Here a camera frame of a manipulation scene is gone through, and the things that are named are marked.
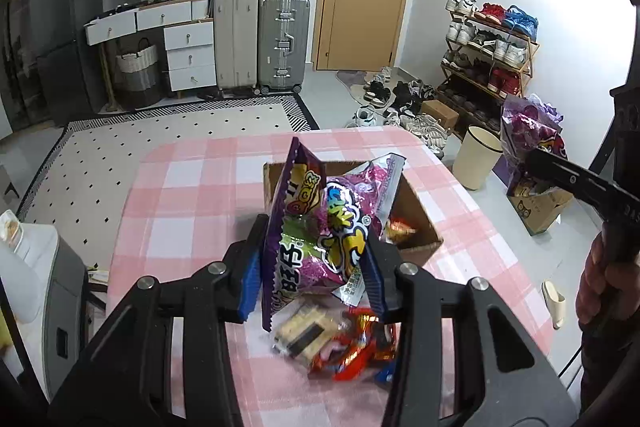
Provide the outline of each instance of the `metal screw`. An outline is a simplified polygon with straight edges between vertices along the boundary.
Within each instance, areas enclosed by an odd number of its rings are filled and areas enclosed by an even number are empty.
[[[473,286],[476,290],[480,290],[483,292],[487,288],[489,288],[489,283],[484,277],[474,277],[471,279],[471,286]]]
[[[399,267],[400,273],[404,275],[415,275],[418,273],[418,267],[414,263],[402,263]]]
[[[149,288],[153,288],[155,283],[156,280],[153,277],[151,277],[150,275],[145,275],[144,277],[138,279],[137,286],[141,290],[148,290]]]
[[[210,274],[222,275],[226,271],[226,264],[222,263],[222,261],[216,261],[211,263],[207,269]]]

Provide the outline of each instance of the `pink checkered tablecloth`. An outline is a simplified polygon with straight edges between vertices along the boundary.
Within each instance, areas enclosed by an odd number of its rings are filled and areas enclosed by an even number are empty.
[[[188,140],[166,144],[140,164],[122,214],[108,292],[108,311],[143,275],[161,281],[190,276],[219,261],[245,239],[264,211],[262,166],[286,158],[292,134]],[[404,175],[444,244],[425,265],[434,276],[466,283],[489,280],[548,353],[551,319],[542,296],[491,222],[447,168],[400,128],[370,127],[298,134],[322,160],[369,160],[389,152],[407,159]],[[450,324],[445,334],[450,335]],[[244,325],[227,325],[229,354],[247,426],[380,425],[386,393],[364,381],[309,380],[276,355],[260,311]],[[445,400],[451,399],[452,346],[444,344]],[[172,357],[174,413],[184,415],[182,329],[176,321]]]

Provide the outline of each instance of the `human hand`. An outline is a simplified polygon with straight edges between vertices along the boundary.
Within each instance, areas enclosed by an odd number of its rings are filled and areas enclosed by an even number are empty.
[[[600,295],[607,283],[621,291],[614,318],[625,321],[640,307],[640,266],[635,263],[611,263],[603,270],[599,264],[602,248],[602,236],[598,234],[591,243],[575,298],[575,313],[581,324],[588,324],[600,311]]]

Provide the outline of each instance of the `white suitcase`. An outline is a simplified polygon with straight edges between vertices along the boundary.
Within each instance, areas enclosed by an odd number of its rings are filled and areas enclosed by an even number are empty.
[[[214,0],[213,20],[218,87],[255,87],[258,0]]]

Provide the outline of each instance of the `beige trash can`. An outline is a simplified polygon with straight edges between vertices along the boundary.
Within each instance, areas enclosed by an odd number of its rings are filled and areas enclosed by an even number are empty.
[[[502,145],[495,134],[470,126],[453,163],[453,175],[463,187],[477,190],[501,154]]]

